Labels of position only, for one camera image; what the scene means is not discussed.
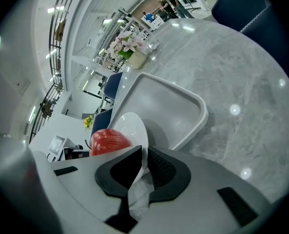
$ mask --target round table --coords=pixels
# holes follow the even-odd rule
[[[270,202],[286,194],[289,79],[277,62],[248,37],[215,22],[174,19],[155,37],[160,45],[143,67],[125,67],[112,115],[140,72],[173,82],[200,95],[209,112],[206,126],[180,152],[222,164]]]

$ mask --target white tray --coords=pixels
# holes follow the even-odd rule
[[[137,76],[108,128],[113,128],[127,112],[140,116],[149,145],[175,151],[185,146],[208,119],[206,104],[200,96],[146,73]]]

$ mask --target railing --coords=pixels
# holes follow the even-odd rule
[[[31,136],[29,138],[29,143],[31,143],[33,137],[38,133],[41,127],[49,120],[51,114],[53,112],[53,108],[55,107],[63,88],[56,84],[53,84],[40,104],[40,108],[36,114],[34,119],[34,124],[31,132]]]
[[[62,87],[61,42],[68,10],[73,0],[57,0],[49,30],[49,58],[53,83]]]

